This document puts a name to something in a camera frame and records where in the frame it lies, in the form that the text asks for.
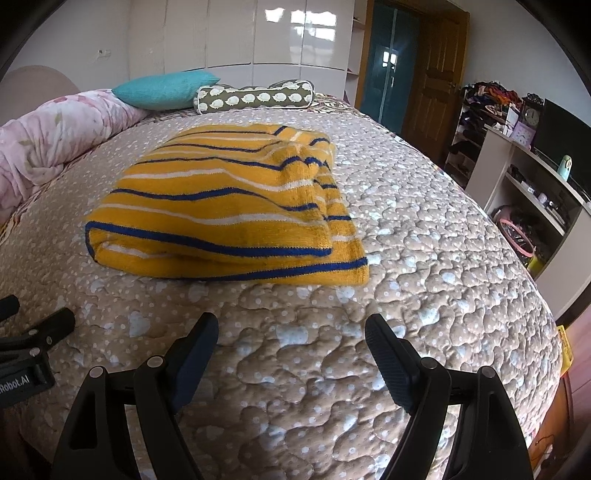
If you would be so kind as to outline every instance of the fabric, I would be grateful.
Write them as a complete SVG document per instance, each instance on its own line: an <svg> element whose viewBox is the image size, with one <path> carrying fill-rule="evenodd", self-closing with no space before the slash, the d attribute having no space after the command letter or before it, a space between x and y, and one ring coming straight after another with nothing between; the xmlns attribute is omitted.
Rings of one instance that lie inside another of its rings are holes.
<svg viewBox="0 0 591 480"><path fill-rule="evenodd" d="M157 278L364 284L334 150L322 133L282 125L182 132L127 169L89 216L88 250Z"/></svg>
<svg viewBox="0 0 591 480"><path fill-rule="evenodd" d="M314 101L314 85L307 80L286 80L270 87L235 89L227 85L201 87L193 101L197 113L243 108L308 108Z"/></svg>
<svg viewBox="0 0 591 480"><path fill-rule="evenodd" d="M0 225L64 164L147 114L110 90L91 90L50 100L0 127Z"/></svg>
<svg viewBox="0 0 591 480"><path fill-rule="evenodd" d="M191 70L140 77L119 85L113 93L138 108L176 110L190 107L200 87L218 81L219 77L206 70Z"/></svg>
<svg viewBox="0 0 591 480"><path fill-rule="evenodd" d="M85 218L142 155L189 128L253 122L330 136L332 174L367 252L367 284L156 279L90 259ZM554 320L498 228L428 158L335 98L318 95L308 110L155 113L70 167L18 218L0 245L0 296L16 293L21 302L4 335L59 307L76 314L74 334L49 352L56 385L9 412L48 459L93 366L136 368L166 352L202 312L219 319L219 342L177 420L207 478L379 478L408 416L367 349L372 313L448 368L492 365L528 443L556 393ZM458 413L448 410L428 480L443 477ZM132 411L128 421L142 479L153 479Z"/></svg>

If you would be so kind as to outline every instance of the wardrobe door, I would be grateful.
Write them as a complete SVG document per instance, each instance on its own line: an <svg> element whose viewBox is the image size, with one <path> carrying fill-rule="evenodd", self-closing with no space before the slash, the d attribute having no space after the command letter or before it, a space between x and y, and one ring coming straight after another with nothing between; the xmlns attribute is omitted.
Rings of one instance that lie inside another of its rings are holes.
<svg viewBox="0 0 591 480"><path fill-rule="evenodd" d="M207 66L252 62L255 0L210 0Z"/></svg>
<svg viewBox="0 0 591 480"><path fill-rule="evenodd" d="M253 84L251 64L208 67L207 71L218 76L219 83L232 85L235 88L249 87Z"/></svg>
<svg viewBox="0 0 591 480"><path fill-rule="evenodd" d="M267 87L282 80L295 80L300 78L299 65L286 65L281 63L265 63L254 66L253 85Z"/></svg>
<svg viewBox="0 0 591 480"><path fill-rule="evenodd" d="M302 65L300 78L311 81L316 93L327 93L340 99L345 95L346 72L344 70Z"/></svg>
<svg viewBox="0 0 591 480"><path fill-rule="evenodd" d="M129 12L129 78L164 73L166 2L132 0Z"/></svg>
<svg viewBox="0 0 591 480"><path fill-rule="evenodd" d="M299 64L305 23L306 0L258 0L254 63Z"/></svg>
<svg viewBox="0 0 591 480"><path fill-rule="evenodd" d="M346 70L355 0L308 0L301 62Z"/></svg>
<svg viewBox="0 0 591 480"><path fill-rule="evenodd" d="M167 0L164 73L205 66L207 0Z"/></svg>

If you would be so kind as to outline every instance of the wall socket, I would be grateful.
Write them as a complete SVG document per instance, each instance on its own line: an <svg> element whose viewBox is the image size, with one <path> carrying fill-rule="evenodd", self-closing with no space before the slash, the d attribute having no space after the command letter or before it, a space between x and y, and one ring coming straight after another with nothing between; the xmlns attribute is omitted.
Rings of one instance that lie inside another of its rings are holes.
<svg viewBox="0 0 591 480"><path fill-rule="evenodd" d="M96 59L106 59L108 57L111 56L111 51L110 50L103 50L100 49L99 51L96 52Z"/></svg>

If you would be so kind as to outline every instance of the pink floral blanket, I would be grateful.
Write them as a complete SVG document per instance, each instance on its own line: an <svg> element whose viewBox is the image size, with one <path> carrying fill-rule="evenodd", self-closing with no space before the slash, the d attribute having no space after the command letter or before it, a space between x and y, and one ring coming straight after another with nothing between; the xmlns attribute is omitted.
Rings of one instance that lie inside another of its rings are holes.
<svg viewBox="0 0 591 480"><path fill-rule="evenodd" d="M110 90L67 95L0 127L0 225L64 165L148 112Z"/></svg>

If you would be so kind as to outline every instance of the black tv screen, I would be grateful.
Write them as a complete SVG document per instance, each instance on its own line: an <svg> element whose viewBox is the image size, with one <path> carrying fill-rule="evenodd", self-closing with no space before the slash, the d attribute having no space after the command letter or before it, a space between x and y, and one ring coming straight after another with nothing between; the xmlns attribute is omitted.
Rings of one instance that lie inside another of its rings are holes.
<svg viewBox="0 0 591 480"><path fill-rule="evenodd" d="M543 160L551 161L558 168L562 157L573 159L569 183L591 193L591 127L561 106L546 100L532 146L541 153Z"/></svg>

